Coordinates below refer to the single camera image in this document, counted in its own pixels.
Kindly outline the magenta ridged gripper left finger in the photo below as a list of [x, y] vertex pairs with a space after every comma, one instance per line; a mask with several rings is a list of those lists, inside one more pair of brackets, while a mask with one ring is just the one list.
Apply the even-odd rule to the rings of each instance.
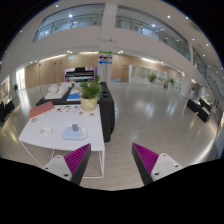
[[91, 155], [91, 145], [86, 144], [66, 156], [56, 155], [43, 169], [76, 185], [81, 183]]

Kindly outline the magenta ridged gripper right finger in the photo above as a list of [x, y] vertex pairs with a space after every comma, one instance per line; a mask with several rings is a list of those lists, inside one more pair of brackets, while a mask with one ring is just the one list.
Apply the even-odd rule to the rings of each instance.
[[157, 154], [136, 143], [132, 144], [132, 154], [144, 185], [182, 169], [168, 154]]

